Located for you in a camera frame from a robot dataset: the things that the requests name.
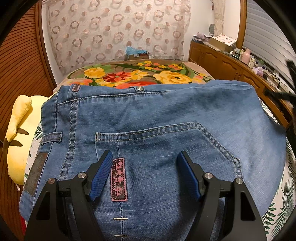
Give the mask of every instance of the wooden dresser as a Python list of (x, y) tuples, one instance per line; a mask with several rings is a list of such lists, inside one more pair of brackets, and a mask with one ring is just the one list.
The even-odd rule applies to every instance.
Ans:
[(203, 67), (217, 80), (238, 80), (249, 83), (286, 129), (292, 124), (292, 105), (287, 101), (278, 101), (265, 96), (265, 89), (273, 91), (275, 89), (241, 61), (193, 41), (190, 45), (189, 60)]

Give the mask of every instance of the pink bottle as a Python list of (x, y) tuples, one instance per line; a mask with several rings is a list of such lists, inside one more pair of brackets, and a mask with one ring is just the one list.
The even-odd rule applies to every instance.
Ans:
[(246, 49), (246, 51), (242, 54), (242, 60), (241, 61), (248, 65), (249, 62), (250, 62), (250, 59), (251, 59), (251, 50)]

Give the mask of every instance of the floral blanket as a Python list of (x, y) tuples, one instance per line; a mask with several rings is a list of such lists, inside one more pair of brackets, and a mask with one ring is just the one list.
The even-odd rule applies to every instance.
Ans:
[(200, 66), (181, 61), (147, 59), (85, 66), (70, 73), (61, 85), (92, 85), (126, 89), (155, 84), (205, 84), (212, 80)]

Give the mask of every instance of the white wall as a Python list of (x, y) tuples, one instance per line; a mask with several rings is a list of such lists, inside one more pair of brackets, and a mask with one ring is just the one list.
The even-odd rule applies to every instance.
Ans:
[(237, 39), (240, 21), (240, 0), (225, 0), (223, 34)]
[(48, 26), (47, 21), (48, 20), (47, 20), (47, 17), (46, 17), (46, 7), (45, 6), (46, 5), (42, 6), (42, 11), (41, 11), (43, 38), (44, 38), (45, 49), (46, 49), (48, 61), (49, 61), (50, 67), (52, 69), (52, 74), (53, 74), (54, 79), (55, 79), (55, 81), (56, 81), (56, 83), (58, 85), (59, 83), (61, 83), (63, 81), (63, 79), (65, 77), (63, 76), (63, 74), (59, 70), (59, 67), (58, 67), (57, 62), (56, 62), (55, 57), (54, 57), (54, 53), (52, 51), (50, 38), (49, 38), (49, 35), (48, 35), (48, 32), (47, 32), (47, 26)]
[[(209, 34), (214, 23), (214, 11), (210, 0), (191, 0), (191, 20), (184, 36), (184, 60), (188, 59), (190, 41), (197, 32)], [(240, 21), (240, 0), (225, 0), (224, 34), (237, 39)]]
[(188, 59), (190, 41), (193, 35), (196, 35), (197, 32), (209, 34), (210, 24), (214, 23), (214, 11), (210, 0), (191, 0), (190, 4), (191, 20), (184, 36), (184, 60)]

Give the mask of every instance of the window blind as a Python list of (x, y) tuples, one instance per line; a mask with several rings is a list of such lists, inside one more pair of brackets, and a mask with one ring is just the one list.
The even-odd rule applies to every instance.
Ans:
[(278, 70), (293, 85), (286, 60), (296, 64), (296, 54), (272, 18), (253, 0), (247, 0), (245, 48)]

